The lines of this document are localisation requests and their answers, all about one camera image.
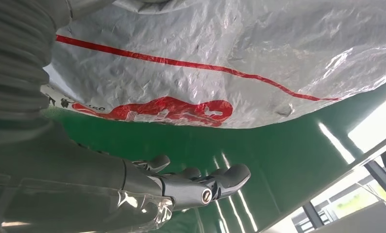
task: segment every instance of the green epoxy floor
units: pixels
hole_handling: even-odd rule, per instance
[[[72,139],[94,150],[130,160],[166,154],[171,165],[165,171],[195,166],[205,173],[227,163],[246,164],[252,177],[241,194],[218,205],[175,213],[156,232],[252,233],[290,214],[357,164],[346,163],[319,123],[358,162],[363,153],[347,133],[385,100],[386,84],[298,119],[248,130],[107,121],[55,108],[45,115],[62,122]]]

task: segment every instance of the circular joint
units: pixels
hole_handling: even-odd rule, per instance
[[[211,190],[209,188],[204,189],[201,195],[201,201],[203,202],[203,204],[207,205],[211,201],[211,198]]]

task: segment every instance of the red stripe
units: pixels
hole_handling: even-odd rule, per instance
[[[243,73],[243,72],[240,72],[240,71],[237,71],[234,69],[230,69],[227,67],[220,67],[220,66],[214,66],[214,65],[208,65],[208,64],[200,64],[200,63],[194,63],[194,62],[183,62],[183,61],[177,61],[177,60],[168,59],[168,58],[164,58],[164,57],[155,57],[155,56],[141,54],[141,53],[137,53],[137,52],[119,50],[119,49],[104,46],[104,45],[93,44],[90,42],[85,42],[82,40],[77,40],[77,39],[73,39],[70,37],[62,36],[62,35],[57,35],[57,41],[63,42],[63,43],[69,44],[69,45],[79,46],[79,47],[90,49],[90,50],[107,52],[107,53],[111,53],[111,54],[115,54],[115,55],[119,55],[119,56],[123,56],[123,57],[130,57],[130,58],[135,58],[135,59],[149,61],[149,62],[157,62],[157,63],[172,65],[172,66],[178,66],[178,67],[192,67],[192,68],[198,68],[198,69],[215,70],[215,71],[221,71],[221,72],[229,73],[232,75],[236,75],[238,77],[242,77],[242,78],[246,78],[246,79],[257,79],[257,80],[260,80],[262,82],[273,85],[273,86],[279,88],[280,90],[286,92],[287,94],[294,96],[296,98],[300,98],[300,99],[306,99],[306,100],[312,100],[312,101],[340,100],[340,98],[317,98],[317,97],[310,96],[310,95],[304,95],[304,94],[296,93],[296,92],[284,87],[283,85],[276,83],[275,81],[273,81],[271,79],[264,78],[264,77],[262,77],[260,75],[256,75],[256,74],[246,74],[246,73]]]

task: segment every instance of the metallic robot arm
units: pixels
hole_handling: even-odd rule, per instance
[[[245,165],[207,177],[192,168],[158,174],[167,157],[131,162],[91,151],[40,115],[56,30],[111,2],[0,0],[0,232],[148,231],[250,177]]]

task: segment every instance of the clear plastic wrap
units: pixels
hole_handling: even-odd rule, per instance
[[[106,119],[253,128],[386,82],[386,0],[120,0],[58,34],[43,92]]]
[[[140,233],[171,218],[169,198],[0,175],[0,233]]]

